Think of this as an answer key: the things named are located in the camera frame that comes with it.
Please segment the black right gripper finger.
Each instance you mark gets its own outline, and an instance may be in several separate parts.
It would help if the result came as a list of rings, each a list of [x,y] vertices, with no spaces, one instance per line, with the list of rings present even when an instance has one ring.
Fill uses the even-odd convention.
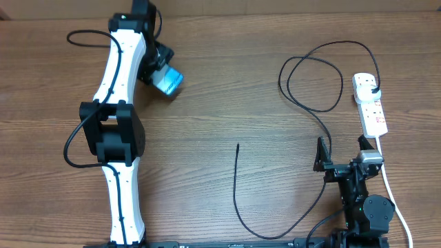
[[[374,149],[374,147],[371,145],[371,143],[367,140],[367,138],[363,134],[358,138],[358,144],[360,147],[360,151]]]
[[[327,146],[325,145],[324,138],[320,136],[317,141],[316,158],[314,161],[313,170],[315,172],[325,172],[333,165],[331,155]]]

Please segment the blue screen smartphone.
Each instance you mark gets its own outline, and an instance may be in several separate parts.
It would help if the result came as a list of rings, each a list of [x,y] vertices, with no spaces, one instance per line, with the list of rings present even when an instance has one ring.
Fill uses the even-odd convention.
[[[167,96],[172,96],[184,80],[184,76],[165,64],[151,75],[152,84]]]

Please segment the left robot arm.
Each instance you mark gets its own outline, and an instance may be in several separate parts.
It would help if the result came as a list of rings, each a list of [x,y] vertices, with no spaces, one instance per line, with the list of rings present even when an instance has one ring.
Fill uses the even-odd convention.
[[[173,96],[184,76],[169,65],[174,51],[158,42],[161,13],[150,1],[133,1],[130,13],[116,13],[108,23],[110,50],[94,98],[79,107],[93,164],[105,174],[112,230],[106,247],[146,247],[139,203],[138,168],[145,151],[145,130],[134,107],[138,81]]]

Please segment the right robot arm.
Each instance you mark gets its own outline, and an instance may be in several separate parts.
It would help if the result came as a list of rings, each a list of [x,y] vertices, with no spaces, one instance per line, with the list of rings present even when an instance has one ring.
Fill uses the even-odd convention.
[[[367,180],[379,174],[384,158],[364,136],[360,136],[358,142],[360,151],[357,157],[347,164],[337,165],[331,160],[324,138],[318,138],[313,170],[325,174],[325,183],[338,183],[342,209],[310,231],[305,241],[307,247],[389,246],[384,235],[389,232],[396,206],[384,196],[371,195],[366,185]],[[326,238],[311,238],[319,226],[341,213],[345,216],[344,229],[335,229]]]

